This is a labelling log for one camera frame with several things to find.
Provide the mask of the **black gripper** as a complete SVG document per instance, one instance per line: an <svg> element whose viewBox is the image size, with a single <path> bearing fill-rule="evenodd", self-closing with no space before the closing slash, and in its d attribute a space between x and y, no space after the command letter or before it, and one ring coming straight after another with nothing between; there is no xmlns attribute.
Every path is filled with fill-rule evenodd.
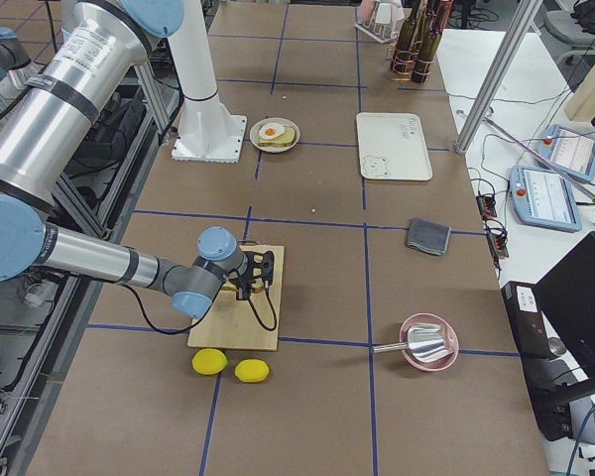
<svg viewBox="0 0 595 476"><path fill-rule="evenodd" d="M251 294L267 293L273 284L275 254L273 251L258 253L245 251L246 267L236 271L234 286L237 300L249 300Z"/></svg>

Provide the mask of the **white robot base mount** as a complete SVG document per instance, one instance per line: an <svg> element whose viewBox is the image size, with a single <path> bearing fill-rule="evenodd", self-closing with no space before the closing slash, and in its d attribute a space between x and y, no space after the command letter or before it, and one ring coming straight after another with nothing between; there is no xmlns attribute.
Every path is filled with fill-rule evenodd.
<svg viewBox="0 0 595 476"><path fill-rule="evenodd" d="M247 118L222 104L199 1L185 1L181 27L169 38L184 103L173 158L234 164L239 161Z"/></svg>

